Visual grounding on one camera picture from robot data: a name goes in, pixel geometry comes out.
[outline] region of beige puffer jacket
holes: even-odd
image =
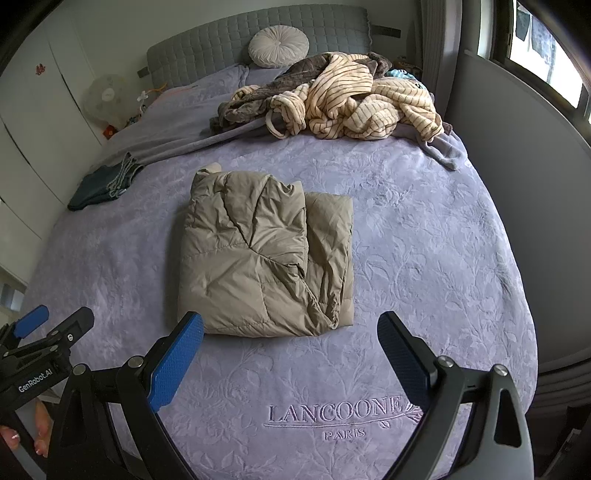
[[[206,333],[320,335],[353,325],[351,198],[268,174],[199,170],[181,244],[178,312]]]

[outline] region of gray quilted headboard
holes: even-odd
[[[308,55],[325,51],[367,53],[371,49],[367,10],[346,5],[292,5],[221,18],[179,33],[150,47],[148,68],[160,87],[188,85],[232,64],[250,63],[248,43],[272,25],[302,30]]]

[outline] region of brown fleece blanket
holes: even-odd
[[[369,58],[355,60],[366,65],[374,79],[379,79],[392,67],[392,63],[381,55],[369,52]],[[320,75],[330,63],[332,53],[320,53],[294,63],[289,70],[265,86],[244,87],[245,92],[237,92],[229,102],[220,103],[217,117],[209,124],[215,134],[245,124],[265,115],[269,110],[271,97],[294,90],[303,83],[308,83]]]

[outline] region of red object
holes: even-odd
[[[118,132],[118,130],[113,127],[113,125],[109,125],[107,128],[105,128],[105,130],[103,131],[103,136],[108,140],[110,139],[113,135],[115,135]]]

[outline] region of striped blanket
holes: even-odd
[[[365,65],[355,62],[365,58],[362,54],[333,53],[329,65],[316,79],[274,95],[266,118],[269,131],[277,138],[287,138],[309,127],[322,139],[346,135],[378,140],[389,136],[400,122],[414,126],[427,142],[443,131],[441,117],[428,91],[412,80],[374,80]],[[235,93],[235,98],[257,88],[244,87]],[[281,114],[287,126],[285,132],[273,125],[273,112]]]

